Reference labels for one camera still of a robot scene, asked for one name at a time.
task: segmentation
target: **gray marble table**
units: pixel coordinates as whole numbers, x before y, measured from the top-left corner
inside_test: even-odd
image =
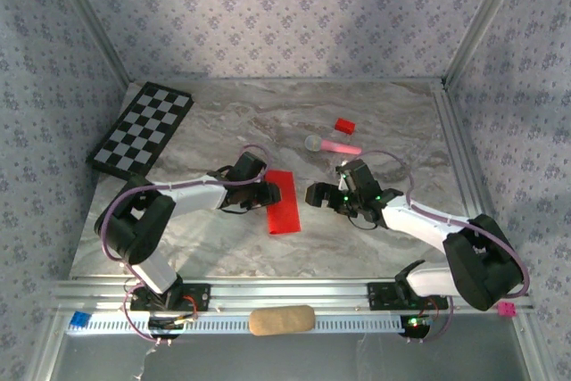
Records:
[[[302,223],[300,233],[271,236],[263,209],[244,216],[196,211],[175,218],[160,249],[182,277],[392,277],[414,260],[441,259],[435,249],[414,238],[383,229],[362,231],[345,217],[304,202],[307,186],[314,181],[334,183],[334,168],[345,159],[308,152],[305,137],[318,134],[400,155],[417,181],[414,199],[462,214],[429,84],[252,80],[170,85],[192,93],[195,104],[147,177],[196,178],[233,164],[242,145],[263,144],[274,157],[274,169],[294,172]],[[129,87],[125,106],[139,88]],[[356,122],[353,136],[333,130],[338,117]],[[407,189],[405,172],[396,162],[379,155],[370,155],[366,162],[381,186]],[[93,231],[123,183],[101,176],[72,277],[124,273],[105,258]]]

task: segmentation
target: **red block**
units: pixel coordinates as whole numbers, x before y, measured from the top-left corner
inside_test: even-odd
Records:
[[[294,174],[291,171],[270,170],[265,179],[269,183],[275,183],[282,196],[279,203],[266,207],[269,233],[275,235],[300,232],[302,227],[297,211]]]
[[[335,123],[335,129],[337,131],[341,131],[345,134],[353,134],[355,131],[355,124],[350,120],[344,120],[343,118],[339,118]]]

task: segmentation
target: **black and white checkerboard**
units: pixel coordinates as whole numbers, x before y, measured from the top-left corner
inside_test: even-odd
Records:
[[[147,82],[87,161],[125,180],[145,176],[192,105],[190,94]]]

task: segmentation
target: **pink block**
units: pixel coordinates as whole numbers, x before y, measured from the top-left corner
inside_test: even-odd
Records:
[[[498,314],[502,317],[516,317],[516,305],[511,302],[498,302]]]
[[[361,152],[363,152],[360,147],[343,145],[341,143],[332,142],[330,140],[321,141],[321,150],[337,153],[348,153],[350,155],[359,155]]]

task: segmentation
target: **wall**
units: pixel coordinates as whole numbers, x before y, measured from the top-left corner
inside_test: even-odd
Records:
[[[442,76],[482,0],[89,0],[133,79]]]
[[[87,151],[122,92],[67,0],[0,0],[0,379],[22,379],[46,281],[67,277]]]
[[[570,0],[505,0],[451,90],[500,222],[531,271],[562,379],[571,379],[570,48]]]

